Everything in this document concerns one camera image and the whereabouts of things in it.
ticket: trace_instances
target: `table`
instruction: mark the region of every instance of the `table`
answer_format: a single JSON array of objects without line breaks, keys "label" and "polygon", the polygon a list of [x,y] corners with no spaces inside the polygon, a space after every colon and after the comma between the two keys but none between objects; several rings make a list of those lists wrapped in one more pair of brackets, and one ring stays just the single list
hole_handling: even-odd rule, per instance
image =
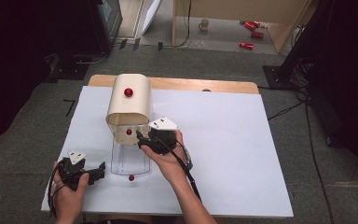
[{"label": "table", "polygon": [[[304,15],[308,14],[311,2],[312,0],[192,0],[190,16],[267,22],[274,47],[277,52],[281,52],[291,33],[300,24]],[[190,0],[173,1],[173,45],[176,37],[176,17],[187,17],[189,3]]]},{"label": "table", "polygon": [[[134,181],[109,172],[113,137],[104,117],[115,78],[95,75],[83,88],[59,157],[69,150],[85,152],[86,170],[106,161],[105,178],[88,187],[83,211],[181,215],[171,186],[152,161],[150,172]],[[191,173],[213,216],[293,216],[254,83],[162,77],[151,77],[150,82],[161,88],[152,90],[153,114],[166,115],[181,126],[194,163]],[[246,93],[233,93],[235,88]],[[42,211],[48,211],[46,197]]]}]

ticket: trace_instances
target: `red dot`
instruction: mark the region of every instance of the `red dot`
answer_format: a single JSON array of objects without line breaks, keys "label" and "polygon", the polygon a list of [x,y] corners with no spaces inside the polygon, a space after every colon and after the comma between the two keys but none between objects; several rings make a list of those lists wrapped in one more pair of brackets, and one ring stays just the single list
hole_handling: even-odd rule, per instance
[{"label": "red dot", "polygon": [[132,97],[133,90],[130,88],[127,88],[126,90],[124,90],[124,95],[126,95],[127,97]]}]

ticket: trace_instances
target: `red ball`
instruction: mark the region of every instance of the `red ball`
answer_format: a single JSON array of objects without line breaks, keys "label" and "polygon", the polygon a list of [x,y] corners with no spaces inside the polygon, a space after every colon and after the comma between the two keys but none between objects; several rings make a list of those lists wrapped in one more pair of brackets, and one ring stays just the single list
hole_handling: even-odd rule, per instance
[{"label": "red ball", "polygon": [[127,88],[126,90],[124,90],[124,95],[126,95],[127,97],[132,97],[133,90],[130,88]]}]

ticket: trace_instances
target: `human hand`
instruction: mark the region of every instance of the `human hand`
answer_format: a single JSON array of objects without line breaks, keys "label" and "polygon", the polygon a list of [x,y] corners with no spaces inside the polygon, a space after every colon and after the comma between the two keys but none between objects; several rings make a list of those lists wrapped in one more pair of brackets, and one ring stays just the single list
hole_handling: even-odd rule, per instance
[{"label": "human hand", "polygon": [[54,175],[55,189],[58,190],[54,195],[54,206],[56,209],[57,220],[56,223],[75,223],[77,217],[80,215],[83,209],[84,193],[86,187],[89,185],[90,175],[88,173],[83,174],[79,179],[77,191],[71,190],[65,186],[62,188],[63,183],[59,172]]},{"label": "human hand", "polygon": [[[176,140],[184,146],[183,143],[183,135],[180,131],[175,131]],[[172,184],[174,181],[186,181],[186,174],[179,164],[178,160],[173,156],[172,153],[167,153],[165,155],[159,155],[155,153],[150,147],[146,145],[141,146],[141,150],[149,157],[152,161],[154,161],[159,170],[162,172],[164,177]],[[176,148],[173,152],[182,160],[186,161],[186,154],[184,149],[176,145]]]}]

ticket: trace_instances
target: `red object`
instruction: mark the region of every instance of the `red object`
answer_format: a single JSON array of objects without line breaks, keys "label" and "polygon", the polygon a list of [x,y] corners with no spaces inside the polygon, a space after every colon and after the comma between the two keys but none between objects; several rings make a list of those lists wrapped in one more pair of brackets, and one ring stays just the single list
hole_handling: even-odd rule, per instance
[{"label": "red object", "polygon": [[240,43],[240,48],[243,48],[243,49],[253,49],[253,44],[251,44],[251,43],[246,43],[246,42],[241,41],[241,43]]},{"label": "red object", "polygon": [[251,24],[253,24],[255,28],[260,27],[260,21],[251,21]]},{"label": "red object", "polygon": [[126,90],[124,90],[124,95],[126,95],[127,97],[132,97],[133,90],[130,88],[127,88]]},{"label": "red object", "polygon": [[246,21],[243,24],[246,28],[248,28],[250,31],[254,31],[255,30],[255,26],[250,22],[250,21]]},{"label": "red object", "polygon": [[259,38],[259,39],[261,39],[261,38],[263,38],[263,36],[264,36],[264,34],[261,33],[261,32],[252,32],[252,33],[251,33],[251,37],[253,37],[253,38]]}]

